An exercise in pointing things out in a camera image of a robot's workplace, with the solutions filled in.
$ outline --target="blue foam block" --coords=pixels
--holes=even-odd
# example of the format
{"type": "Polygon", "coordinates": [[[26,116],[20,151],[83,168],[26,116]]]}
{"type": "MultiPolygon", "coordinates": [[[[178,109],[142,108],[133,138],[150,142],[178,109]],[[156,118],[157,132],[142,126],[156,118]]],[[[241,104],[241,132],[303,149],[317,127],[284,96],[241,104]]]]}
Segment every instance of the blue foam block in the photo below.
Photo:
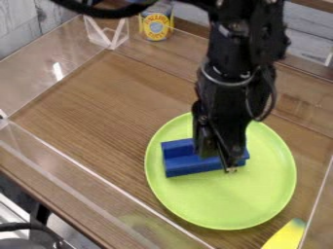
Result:
{"type": "MultiPolygon", "coordinates": [[[[196,154],[194,141],[192,138],[162,143],[166,177],[189,175],[200,172],[208,172],[224,169],[220,157],[202,159],[196,154]]],[[[248,149],[245,155],[238,161],[244,166],[251,158],[248,149]]]]}

